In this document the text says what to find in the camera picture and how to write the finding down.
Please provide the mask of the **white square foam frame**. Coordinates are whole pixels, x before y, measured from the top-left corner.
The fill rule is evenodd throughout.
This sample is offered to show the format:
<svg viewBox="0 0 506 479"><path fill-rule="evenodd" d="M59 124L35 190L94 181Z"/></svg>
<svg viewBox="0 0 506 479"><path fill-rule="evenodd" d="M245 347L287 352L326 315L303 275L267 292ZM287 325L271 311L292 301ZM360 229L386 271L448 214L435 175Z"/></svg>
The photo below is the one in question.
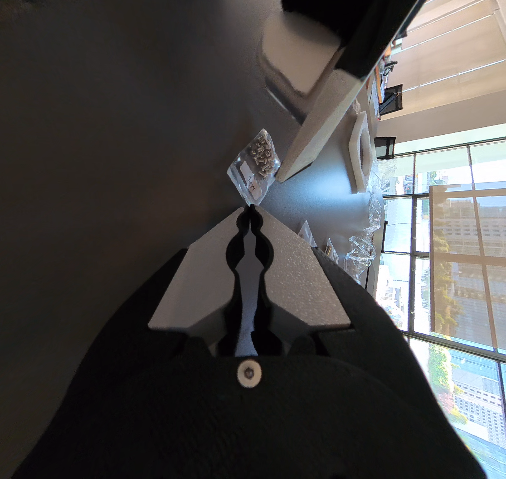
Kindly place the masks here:
<svg viewBox="0 0 506 479"><path fill-rule="evenodd" d="M357 190L360 193L365 192L376 157L374 140L370 137L365 111L357 115L349 141L349 155Z"/></svg>

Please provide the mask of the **crumpled clear plastic wrap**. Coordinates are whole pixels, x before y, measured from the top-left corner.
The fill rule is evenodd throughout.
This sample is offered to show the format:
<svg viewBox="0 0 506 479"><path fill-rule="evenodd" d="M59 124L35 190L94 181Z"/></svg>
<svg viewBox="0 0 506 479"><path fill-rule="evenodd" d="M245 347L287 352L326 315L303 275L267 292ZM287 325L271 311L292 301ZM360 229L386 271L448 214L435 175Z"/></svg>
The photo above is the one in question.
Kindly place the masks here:
<svg viewBox="0 0 506 479"><path fill-rule="evenodd" d="M345 255L344 271L361 285L362 273L366 271L376 257L373 245L374 226L365 228L361 233L349 238L351 250Z"/></svg>
<svg viewBox="0 0 506 479"><path fill-rule="evenodd" d="M383 195L390 189L390 180L395 178L396 161L394 159L375 160L372 164L368 191L369 224L378 229L381 225Z"/></svg>

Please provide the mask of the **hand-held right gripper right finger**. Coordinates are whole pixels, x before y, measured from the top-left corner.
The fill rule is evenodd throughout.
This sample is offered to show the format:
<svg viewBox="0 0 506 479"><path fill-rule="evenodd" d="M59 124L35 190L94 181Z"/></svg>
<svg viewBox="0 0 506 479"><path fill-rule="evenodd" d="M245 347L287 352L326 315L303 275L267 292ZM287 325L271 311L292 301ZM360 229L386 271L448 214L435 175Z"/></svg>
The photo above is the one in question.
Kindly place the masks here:
<svg viewBox="0 0 506 479"><path fill-rule="evenodd" d="M259 356L281 356L299 337L351 328L316 256L319 251L254 205L252 233L262 264L252 331Z"/></svg>

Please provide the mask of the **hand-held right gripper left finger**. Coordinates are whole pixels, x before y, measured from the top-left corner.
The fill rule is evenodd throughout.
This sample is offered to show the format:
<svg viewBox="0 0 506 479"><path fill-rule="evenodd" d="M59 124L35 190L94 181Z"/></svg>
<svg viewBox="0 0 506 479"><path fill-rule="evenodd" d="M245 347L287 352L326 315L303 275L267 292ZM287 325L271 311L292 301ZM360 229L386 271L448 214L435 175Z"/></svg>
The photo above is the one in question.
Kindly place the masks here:
<svg viewBox="0 0 506 479"><path fill-rule="evenodd" d="M220 356L235 354L242 320L237 266L244 257L250 208L239 208L193 242L148 327L180 332L216 345Z"/></svg>

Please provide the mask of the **clear bag single screw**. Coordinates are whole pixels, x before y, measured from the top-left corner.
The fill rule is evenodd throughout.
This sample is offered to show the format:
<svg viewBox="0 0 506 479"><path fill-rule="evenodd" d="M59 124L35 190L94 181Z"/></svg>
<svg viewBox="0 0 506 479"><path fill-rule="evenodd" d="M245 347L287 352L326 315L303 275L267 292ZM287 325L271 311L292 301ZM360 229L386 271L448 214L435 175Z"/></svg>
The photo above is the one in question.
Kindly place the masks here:
<svg viewBox="0 0 506 479"><path fill-rule="evenodd" d="M304 223L302 224L302 226L301 226L301 228L299 230L298 235L304 241L306 241L310 245L311 248L316 248L317 247L317 243L314 240L313 234L311 232L311 229L309 227L309 224L308 224L307 220L305 220Z"/></svg>

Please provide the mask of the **grey desk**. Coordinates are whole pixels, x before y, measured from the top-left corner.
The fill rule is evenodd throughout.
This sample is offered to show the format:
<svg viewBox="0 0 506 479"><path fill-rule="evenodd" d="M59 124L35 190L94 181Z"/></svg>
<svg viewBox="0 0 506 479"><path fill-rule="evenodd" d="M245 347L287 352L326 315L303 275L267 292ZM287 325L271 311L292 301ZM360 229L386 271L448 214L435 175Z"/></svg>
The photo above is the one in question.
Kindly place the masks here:
<svg viewBox="0 0 506 479"><path fill-rule="evenodd" d="M226 174L265 128L280 0L60 0L1 27L1 478L111 315L242 206Z"/></svg>

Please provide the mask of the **black mesh desk chair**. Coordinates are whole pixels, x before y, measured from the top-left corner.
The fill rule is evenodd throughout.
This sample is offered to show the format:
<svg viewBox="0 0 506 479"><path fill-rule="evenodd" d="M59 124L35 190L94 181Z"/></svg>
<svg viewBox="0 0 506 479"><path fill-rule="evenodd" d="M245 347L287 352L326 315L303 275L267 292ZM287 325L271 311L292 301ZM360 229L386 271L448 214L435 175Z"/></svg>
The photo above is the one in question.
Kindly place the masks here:
<svg viewBox="0 0 506 479"><path fill-rule="evenodd" d="M374 146L376 150L376 158L378 160L387 160L394 158L396 137L380 137L374 138Z"/></svg>
<svg viewBox="0 0 506 479"><path fill-rule="evenodd" d="M380 117L403 109L402 92L403 84L385 89L383 102L379 104L378 108Z"/></svg>

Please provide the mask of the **small clear screw bag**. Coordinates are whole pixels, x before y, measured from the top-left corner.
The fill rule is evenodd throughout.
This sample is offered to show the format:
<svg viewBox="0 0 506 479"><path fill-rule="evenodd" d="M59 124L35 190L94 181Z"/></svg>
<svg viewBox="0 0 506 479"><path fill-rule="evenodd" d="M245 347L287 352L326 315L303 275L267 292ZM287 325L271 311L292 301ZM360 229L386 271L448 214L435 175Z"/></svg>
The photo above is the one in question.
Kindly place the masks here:
<svg viewBox="0 0 506 479"><path fill-rule="evenodd" d="M262 129L227 170L247 205L260 205L281 166L269 133Z"/></svg>

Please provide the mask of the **large grid window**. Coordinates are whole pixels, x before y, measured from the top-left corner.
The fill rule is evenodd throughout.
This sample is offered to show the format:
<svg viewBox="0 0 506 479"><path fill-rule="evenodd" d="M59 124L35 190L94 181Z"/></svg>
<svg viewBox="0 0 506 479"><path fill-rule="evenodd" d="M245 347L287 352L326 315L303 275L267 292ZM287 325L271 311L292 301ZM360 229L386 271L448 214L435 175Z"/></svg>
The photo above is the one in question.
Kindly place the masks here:
<svg viewBox="0 0 506 479"><path fill-rule="evenodd" d="M505 136L482 141L409 142L394 153L383 195L375 297L401 330L443 414L488 478L505 478L505 351L431 331L432 186L505 188Z"/></svg>

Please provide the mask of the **beige roller blinds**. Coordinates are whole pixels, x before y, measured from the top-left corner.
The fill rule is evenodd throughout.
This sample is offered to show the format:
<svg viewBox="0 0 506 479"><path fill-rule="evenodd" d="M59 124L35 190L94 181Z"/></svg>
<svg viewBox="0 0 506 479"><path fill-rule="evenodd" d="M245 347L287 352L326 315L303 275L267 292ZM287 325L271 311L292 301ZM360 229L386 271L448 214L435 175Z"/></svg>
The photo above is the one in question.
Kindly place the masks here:
<svg viewBox="0 0 506 479"><path fill-rule="evenodd" d="M505 90L501 17L497 0L475 0L410 28L387 80L403 108L382 121Z"/></svg>

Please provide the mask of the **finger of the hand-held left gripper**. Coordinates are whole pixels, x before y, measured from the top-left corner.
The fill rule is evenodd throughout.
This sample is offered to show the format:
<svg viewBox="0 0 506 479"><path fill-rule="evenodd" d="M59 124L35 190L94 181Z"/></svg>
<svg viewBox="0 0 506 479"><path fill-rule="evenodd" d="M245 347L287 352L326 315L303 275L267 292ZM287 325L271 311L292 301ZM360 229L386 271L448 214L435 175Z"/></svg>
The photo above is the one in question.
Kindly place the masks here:
<svg viewBox="0 0 506 479"><path fill-rule="evenodd" d="M332 71L277 171L276 181L285 182L317 159L364 83L344 69Z"/></svg>

